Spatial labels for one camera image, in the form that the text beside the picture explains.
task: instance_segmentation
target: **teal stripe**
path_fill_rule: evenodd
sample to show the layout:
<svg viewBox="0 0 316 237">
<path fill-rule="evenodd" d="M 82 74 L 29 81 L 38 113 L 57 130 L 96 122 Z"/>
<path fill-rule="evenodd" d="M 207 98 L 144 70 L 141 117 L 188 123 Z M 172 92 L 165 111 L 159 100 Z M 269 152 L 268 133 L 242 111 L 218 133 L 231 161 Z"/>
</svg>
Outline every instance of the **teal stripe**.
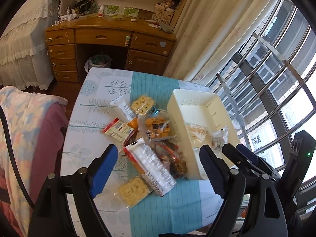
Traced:
<svg viewBox="0 0 316 237">
<path fill-rule="evenodd" d="M 166 109 L 177 79 L 133 72 L 132 103 L 142 94 L 152 97 L 156 107 Z M 138 175 L 128 163 L 128 178 Z M 184 234 L 202 227 L 200 188 L 198 181 L 177 179 L 177 185 L 164 197 L 154 193 L 130 208 L 133 237 L 157 237 L 159 233 Z"/>
</svg>

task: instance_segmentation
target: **trash bin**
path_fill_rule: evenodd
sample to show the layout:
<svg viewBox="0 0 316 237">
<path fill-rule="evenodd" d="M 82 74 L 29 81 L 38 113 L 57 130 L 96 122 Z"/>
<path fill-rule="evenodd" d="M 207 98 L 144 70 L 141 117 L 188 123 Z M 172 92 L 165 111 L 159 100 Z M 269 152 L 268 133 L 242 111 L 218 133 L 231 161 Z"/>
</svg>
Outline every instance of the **trash bin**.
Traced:
<svg viewBox="0 0 316 237">
<path fill-rule="evenodd" d="M 86 72 L 91 68 L 110 68 L 111 57 L 107 54 L 97 54 L 89 57 L 86 64 L 84 64 L 84 69 Z"/>
</svg>

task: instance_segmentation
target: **white plastic tray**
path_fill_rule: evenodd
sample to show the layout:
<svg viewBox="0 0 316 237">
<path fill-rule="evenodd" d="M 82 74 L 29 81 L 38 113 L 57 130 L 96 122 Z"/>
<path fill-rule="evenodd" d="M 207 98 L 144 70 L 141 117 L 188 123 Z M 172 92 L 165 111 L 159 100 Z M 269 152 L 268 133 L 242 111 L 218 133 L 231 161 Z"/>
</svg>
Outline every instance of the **white plastic tray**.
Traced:
<svg viewBox="0 0 316 237">
<path fill-rule="evenodd" d="M 186 159 L 187 178 L 207 180 L 199 153 L 193 151 L 185 123 L 205 126 L 210 133 L 228 126 L 228 143 L 233 146 L 239 144 L 238 135 L 221 99 L 214 93 L 175 89 L 168 102 L 167 110 L 179 133 L 178 146 Z M 224 154 L 221 153 L 217 156 L 221 157 L 229 167 L 233 166 L 233 163 Z"/>
</svg>

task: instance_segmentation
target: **wooden floor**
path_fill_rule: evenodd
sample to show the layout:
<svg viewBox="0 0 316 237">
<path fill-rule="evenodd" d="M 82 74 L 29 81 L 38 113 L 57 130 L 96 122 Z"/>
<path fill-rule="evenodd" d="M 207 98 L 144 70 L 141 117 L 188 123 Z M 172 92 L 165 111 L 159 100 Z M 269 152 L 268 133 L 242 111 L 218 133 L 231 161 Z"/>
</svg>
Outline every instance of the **wooden floor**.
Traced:
<svg viewBox="0 0 316 237">
<path fill-rule="evenodd" d="M 71 82 L 57 82 L 54 79 L 49 85 L 47 90 L 40 90 L 38 87 L 29 87 L 24 92 L 29 93 L 43 93 L 50 95 L 61 96 L 68 100 L 68 105 L 66 106 L 66 117 L 70 119 L 72 109 L 74 108 L 75 101 L 79 94 L 81 85 L 79 83 L 71 83 Z"/>
</svg>

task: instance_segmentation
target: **snack pile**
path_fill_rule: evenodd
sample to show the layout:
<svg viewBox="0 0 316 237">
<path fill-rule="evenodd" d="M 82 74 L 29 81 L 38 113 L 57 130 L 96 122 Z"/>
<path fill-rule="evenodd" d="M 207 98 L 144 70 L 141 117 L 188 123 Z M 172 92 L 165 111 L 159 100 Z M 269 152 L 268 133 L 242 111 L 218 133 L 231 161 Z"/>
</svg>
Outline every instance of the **snack pile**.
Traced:
<svg viewBox="0 0 316 237">
<path fill-rule="evenodd" d="M 164 196 L 176 185 L 175 178 L 186 177 L 183 152 L 175 144 L 179 141 L 168 112 L 157 108 L 155 101 L 142 95 L 129 105 L 123 96 L 110 102 L 117 118 L 102 132 L 113 138 L 122 155 L 126 155 L 139 176 L 118 188 L 127 206 L 135 206 L 152 191 Z M 214 152 L 221 151 L 227 142 L 228 128 L 210 133 L 205 126 L 186 123 L 192 149 L 199 152 L 208 144 Z"/>
</svg>

